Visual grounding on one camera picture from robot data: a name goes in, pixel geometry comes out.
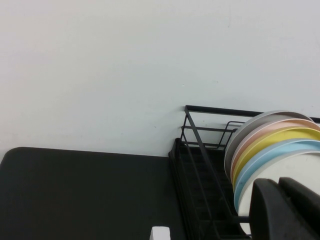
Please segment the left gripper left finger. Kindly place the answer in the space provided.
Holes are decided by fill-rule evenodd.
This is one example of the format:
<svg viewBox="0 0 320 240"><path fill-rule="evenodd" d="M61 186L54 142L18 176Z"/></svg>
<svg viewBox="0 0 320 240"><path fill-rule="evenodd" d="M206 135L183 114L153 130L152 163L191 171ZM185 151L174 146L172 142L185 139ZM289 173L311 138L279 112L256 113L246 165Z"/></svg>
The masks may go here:
<svg viewBox="0 0 320 240"><path fill-rule="evenodd" d="M270 179L254 181L249 210L254 240L295 240L297 211L279 185Z"/></svg>

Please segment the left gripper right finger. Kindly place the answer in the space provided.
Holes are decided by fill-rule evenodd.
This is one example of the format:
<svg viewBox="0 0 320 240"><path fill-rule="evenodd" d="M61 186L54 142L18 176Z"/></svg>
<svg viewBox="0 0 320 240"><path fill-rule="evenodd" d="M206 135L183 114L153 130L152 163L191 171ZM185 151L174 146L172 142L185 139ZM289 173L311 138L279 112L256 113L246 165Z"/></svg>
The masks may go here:
<svg viewBox="0 0 320 240"><path fill-rule="evenodd" d="M281 177L278 184L286 196L289 197L298 214L319 237L320 195L289 177Z"/></svg>

